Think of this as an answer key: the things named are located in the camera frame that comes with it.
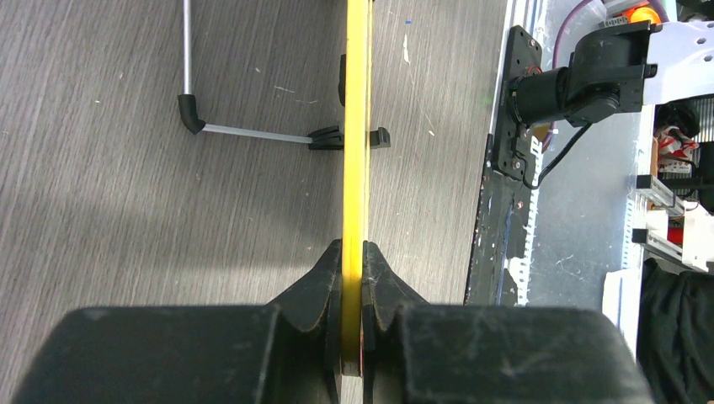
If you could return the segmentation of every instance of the black rubber cap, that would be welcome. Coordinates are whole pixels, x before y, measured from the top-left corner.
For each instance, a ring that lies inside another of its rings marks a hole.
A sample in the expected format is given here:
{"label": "black rubber cap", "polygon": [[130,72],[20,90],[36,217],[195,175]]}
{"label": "black rubber cap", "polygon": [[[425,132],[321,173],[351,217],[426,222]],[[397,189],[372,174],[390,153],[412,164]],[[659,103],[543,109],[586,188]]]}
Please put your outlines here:
{"label": "black rubber cap", "polygon": [[191,133],[198,135],[203,130],[205,122],[199,119],[199,114],[196,111],[196,96],[193,94],[179,95],[178,111],[181,114],[181,121]]}

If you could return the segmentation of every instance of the gray laminate floor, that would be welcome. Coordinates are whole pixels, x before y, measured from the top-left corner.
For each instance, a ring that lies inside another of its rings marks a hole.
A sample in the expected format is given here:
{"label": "gray laminate floor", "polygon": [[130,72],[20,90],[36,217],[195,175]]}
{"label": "gray laminate floor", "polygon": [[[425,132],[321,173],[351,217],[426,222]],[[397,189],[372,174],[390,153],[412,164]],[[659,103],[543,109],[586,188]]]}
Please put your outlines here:
{"label": "gray laminate floor", "polygon": [[[202,117],[338,123],[345,3],[197,2]],[[463,296],[504,8],[376,2],[370,239],[430,301]],[[181,74],[179,0],[0,2],[0,402],[72,308],[264,303],[340,236],[341,153],[191,136]]]}

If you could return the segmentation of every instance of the black metal plate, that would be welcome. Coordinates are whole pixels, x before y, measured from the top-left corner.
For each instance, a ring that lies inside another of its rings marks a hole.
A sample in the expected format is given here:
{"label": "black metal plate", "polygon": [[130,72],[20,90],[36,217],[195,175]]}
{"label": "black metal plate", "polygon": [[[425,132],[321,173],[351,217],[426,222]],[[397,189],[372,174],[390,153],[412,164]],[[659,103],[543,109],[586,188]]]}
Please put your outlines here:
{"label": "black metal plate", "polygon": [[495,133],[488,136],[484,157],[482,190],[466,279],[466,305],[512,306],[517,302],[517,294],[511,291],[515,282],[504,270],[504,264],[505,259],[525,255],[530,190],[523,185],[523,178],[533,183],[535,157],[530,153],[531,136],[509,112],[509,87],[530,67],[540,65],[540,44],[521,27],[511,28]]}

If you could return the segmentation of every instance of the white panel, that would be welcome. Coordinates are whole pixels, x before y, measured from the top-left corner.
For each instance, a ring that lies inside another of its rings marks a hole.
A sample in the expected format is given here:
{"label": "white panel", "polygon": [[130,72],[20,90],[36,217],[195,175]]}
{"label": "white panel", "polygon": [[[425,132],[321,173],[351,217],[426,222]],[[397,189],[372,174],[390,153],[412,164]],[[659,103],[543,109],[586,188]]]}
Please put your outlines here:
{"label": "white panel", "polygon": [[698,203],[690,205],[685,213],[685,234],[682,245],[682,263],[708,272],[707,261],[714,261],[711,239],[714,238],[714,217]]}
{"label": "white panel", "polygon": [[714,22],[662,24],[650,35],[647,63],[658,68],[645,80],[645,105],[714,93]]}

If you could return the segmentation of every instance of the yellow strip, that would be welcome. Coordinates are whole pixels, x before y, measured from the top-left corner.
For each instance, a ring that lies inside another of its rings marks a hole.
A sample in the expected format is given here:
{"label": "yellow strip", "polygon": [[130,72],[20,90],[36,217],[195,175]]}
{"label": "yellow strip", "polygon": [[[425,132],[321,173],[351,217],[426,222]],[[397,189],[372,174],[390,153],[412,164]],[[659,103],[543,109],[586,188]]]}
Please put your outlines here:
{"label": "yellow strip", "polygon": [[362,244],[366,239],[369,166],[371,0],[347,2],[347,66],[344,102],[344,202],[342,235],[343,374],[360,375]]}

